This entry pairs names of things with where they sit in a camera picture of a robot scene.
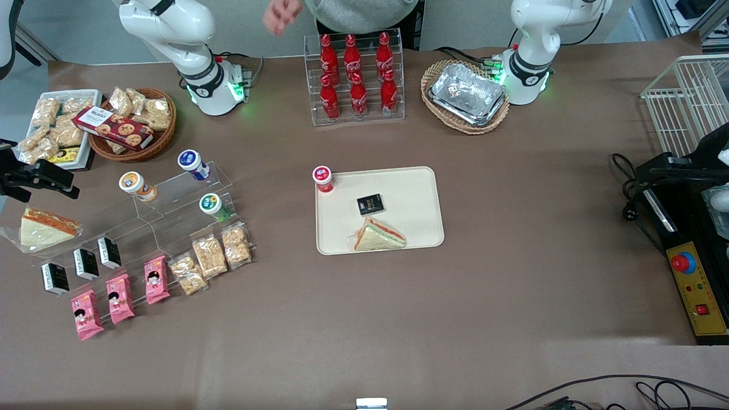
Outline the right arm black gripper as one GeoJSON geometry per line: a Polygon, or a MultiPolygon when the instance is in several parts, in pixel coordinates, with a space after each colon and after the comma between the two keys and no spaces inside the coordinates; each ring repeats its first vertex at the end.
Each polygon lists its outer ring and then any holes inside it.
{"type": "Polygon", "coordinates": [[[34,166],[19,161],[13,147],[16,142],[1,140],[1,180],[34,181],[34,179],[50,179],[55,185],[72,185],[75,175],[49,161],[36,161],[34,166]]]}

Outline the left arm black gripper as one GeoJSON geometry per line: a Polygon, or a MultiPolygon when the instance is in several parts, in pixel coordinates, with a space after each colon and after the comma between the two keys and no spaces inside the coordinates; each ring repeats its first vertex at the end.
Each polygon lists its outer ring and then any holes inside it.
{"type": "Polygon", "coordinates": [[[727,164],[720,158],[721,151],[727,150],[728,122],[701,138],[692,152],[692,164],[700,169],[727,170],[727,164]]]}

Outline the person right hand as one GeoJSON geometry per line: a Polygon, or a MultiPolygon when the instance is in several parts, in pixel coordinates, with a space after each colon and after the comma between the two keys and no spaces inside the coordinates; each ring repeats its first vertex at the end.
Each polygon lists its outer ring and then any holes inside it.
{"type": "Polygon", "coordinates": [[[264,11],[263,25],[271,34],[282,36],[286,27],[296,21],[302,8],[299,0],[271,0],[264,11]]]}

